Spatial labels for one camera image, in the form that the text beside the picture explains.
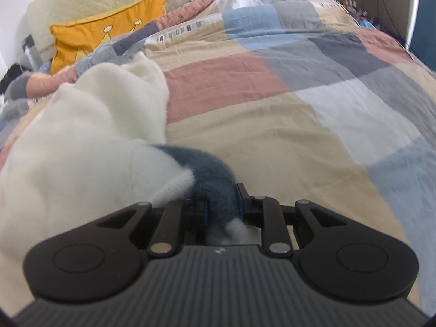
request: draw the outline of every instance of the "white fluffy blanket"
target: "white fluffy blanket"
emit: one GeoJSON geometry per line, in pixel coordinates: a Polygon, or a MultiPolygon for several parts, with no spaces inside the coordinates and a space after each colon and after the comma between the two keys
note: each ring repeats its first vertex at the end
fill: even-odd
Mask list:
{"type": "Polygon", "coordinates": [[[63,84],[16,141],[0,173],[0,306],[31,301],[21,264],[50,236],[139,201],[184,195],[192,172],[165,142],[168,89],[159,67],[100,64],[63,84]]]}

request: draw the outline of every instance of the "black garment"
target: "black garment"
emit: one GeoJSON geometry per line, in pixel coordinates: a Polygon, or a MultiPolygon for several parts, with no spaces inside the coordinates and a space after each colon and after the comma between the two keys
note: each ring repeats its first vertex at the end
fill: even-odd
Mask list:
{"type": "Polygon", "coordinates": [[[20,67],[18,64],[14,64],[9,68],[9,70],[6,72],[6,75],[4,75],[3,79],[0,81],[0,95],[3,95],[6,92],[9,84],[18,76],[20,76],[23,71],[29,71],[29,69],[25,68],[24,66],[20,67]]]}

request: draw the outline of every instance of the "quilted pillow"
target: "quilted pillow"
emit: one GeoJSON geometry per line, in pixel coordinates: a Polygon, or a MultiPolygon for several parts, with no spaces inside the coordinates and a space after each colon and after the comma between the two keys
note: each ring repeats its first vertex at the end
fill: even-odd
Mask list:
{"type": "Polygon", "coordinates": [[[50,73],[56,74],[112,38],[137,30],[164,15],[166,2],[167,0],[139,0],[109,12],[51,26],[50,33],[56,38],[56,54],[50,73]]]}

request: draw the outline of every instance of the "bedsheet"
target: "bedsheet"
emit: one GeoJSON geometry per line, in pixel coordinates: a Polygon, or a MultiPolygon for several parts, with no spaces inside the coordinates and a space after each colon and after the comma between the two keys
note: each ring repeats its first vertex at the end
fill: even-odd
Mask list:
{"type": "Polygon", "coordinates": [[[202,1],[100,61],[143,50],[168,84],[168,143],[219,156],[250,193],[308,199],[410,244],[409,298],[434,313],[434,76],[335,0],[202,1]]]}

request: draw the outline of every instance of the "pink patch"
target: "pink patch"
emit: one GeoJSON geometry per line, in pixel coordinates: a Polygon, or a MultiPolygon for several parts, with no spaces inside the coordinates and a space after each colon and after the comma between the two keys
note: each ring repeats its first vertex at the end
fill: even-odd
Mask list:
{"type": "Polygon", "coordinates": [[[368,53],[389,64],[412,63],[411,56],[391,36],[376,29],[359,28],[353,31],[368,53]]]}
{"type": "Polygon", "coordinates": [[[3,169],[4,164],[6,163],[7,157],[12,149],[12,146],[15,144],[16,140],[18,139],[18,136],[12,140],[9,144],[7,144],[0,153],[0,171],[3,169]]]}
{"type": "Polygon", "coordinates": [[[182,7],[155,19],[154,23],[156,23],[159,30],[164,30],[165,28],[175,26],[194,18],[212,2],[213,0],[194,0],[193,2],[186,3],[182,7]]]}
{"type": "Polygon", "coordinates": [[[77,81],[77,75],[74,66],[68,66],[62,69],[57,74],[46,78],[38,77],[38,73],[29,77],[26,85],[26,93],[28,98],[36,98],[47,96],[56,91],[61,84],[68,82],[73,84],[77,81]]]}
{"type": "Polygon", "coordinates": [[[253,53],[199,61],[164,74],[170,94],[168,124],[291,91],[253,53]]]}

